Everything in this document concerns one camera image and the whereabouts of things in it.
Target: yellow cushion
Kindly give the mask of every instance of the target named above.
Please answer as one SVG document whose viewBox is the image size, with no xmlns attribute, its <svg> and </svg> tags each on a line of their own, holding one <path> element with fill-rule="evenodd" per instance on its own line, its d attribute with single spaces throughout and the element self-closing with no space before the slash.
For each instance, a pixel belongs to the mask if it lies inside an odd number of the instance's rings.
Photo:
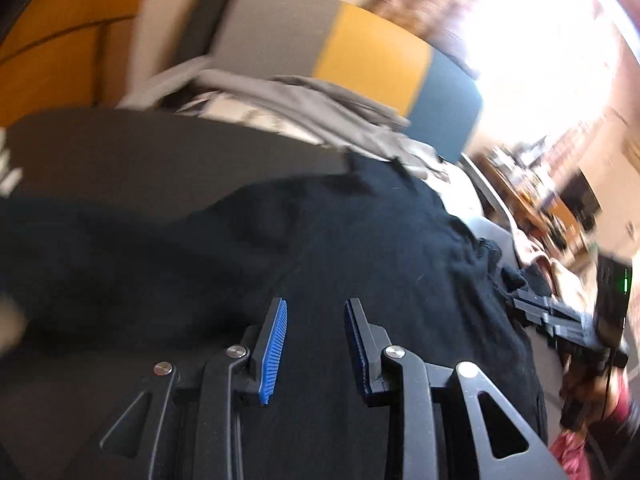
<svg viewBox="0 0 640 480">
<path fill-rule="evenodd" d="M 431 62 L 431 47 L 404 28 L 342 4 L 313 77 L 336 83 L 407 115 Z"/>
</svg>

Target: cluttered shelf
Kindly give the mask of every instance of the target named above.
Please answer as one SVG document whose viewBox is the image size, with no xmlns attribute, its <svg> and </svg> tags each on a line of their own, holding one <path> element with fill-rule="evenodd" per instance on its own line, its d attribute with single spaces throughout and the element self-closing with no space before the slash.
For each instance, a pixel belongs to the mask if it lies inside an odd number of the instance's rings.
<svg viewBox="0 0 640 480">
<path fill-rule="evenodd" d="M 521 231 L 538 241 L 548 256 L 570 266 L 588 254 L 593 217 L 572 211 L 543 167 L 523 167 L 500 148 L 478 156 L 476 164 Z"/>
</svg>

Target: wooden furniture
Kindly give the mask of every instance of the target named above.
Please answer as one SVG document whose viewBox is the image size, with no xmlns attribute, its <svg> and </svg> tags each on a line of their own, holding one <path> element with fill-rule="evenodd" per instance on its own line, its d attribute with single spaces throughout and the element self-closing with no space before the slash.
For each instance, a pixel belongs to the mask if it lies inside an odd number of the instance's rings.
<svg viewBox="0 0 640 480">
<path fill-rule="evenodd" d="M 518 227 L 527 233 L 532 232 L 545 245 L 549 256 L 560 262 L 565 262 L 586 247 L 580 222 L 575 219 L 562 200 L 555 197 L 547 206 L 546 211 L 556 216 L 564 224 L 562 235 L 567 244 L 566 250 L 558 248 L 553 242 L 551 227 L 540 211 L 513 189 L 508 179 L 485 156 L 478 158 L 477 163 L 479 169 L 489 183 L 494 186 L 498 195 L 513 214 Z"/>
<path fill-rule="evenodd" d="M 0 41 L 0 126 L 43 108 L 124 95 L 140 0 L 24 0 Z"/>
<path fill-rule="evenodd" d="M 550 233 L 549 226 L 540 216 L 540 213 L 513 189 L 506 177 L 485 156 L 479 157 L 476 162 L 482 174 L 494 186 L 500 198 L 504 200 L 518 227 L 521 229 L 527 228 L 530 224 L 544 235 Z"/>
</svg>

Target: bright window light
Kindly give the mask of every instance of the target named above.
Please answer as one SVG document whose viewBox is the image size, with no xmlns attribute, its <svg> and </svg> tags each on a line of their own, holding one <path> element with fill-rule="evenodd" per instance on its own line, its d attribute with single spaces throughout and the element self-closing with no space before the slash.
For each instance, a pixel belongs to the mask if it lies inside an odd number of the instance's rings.
<svg viewBox="0 0 640 480">
<path fill-rule="evenodd" d="M 467 20 L 466 63 L 497 137 L 559 137 L 607 103 L 619 40 L 594 0 L 481 0 Z"/>
</svg>

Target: chair backrest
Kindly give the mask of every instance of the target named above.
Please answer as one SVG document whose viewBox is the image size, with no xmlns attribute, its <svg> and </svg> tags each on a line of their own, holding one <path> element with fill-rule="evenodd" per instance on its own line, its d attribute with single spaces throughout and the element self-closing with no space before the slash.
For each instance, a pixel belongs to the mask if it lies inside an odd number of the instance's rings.
<svg viewBox="0 0 640 480">
<path fill-rule="evenodd" d="M 270 78 L 327 80 L 392 106 L 406 134 L 457 162 L 482 98 L 475 82 L 431 45 L 339 0 L 233 0 L 211 47 L 213 66 Z"/>
</svg>

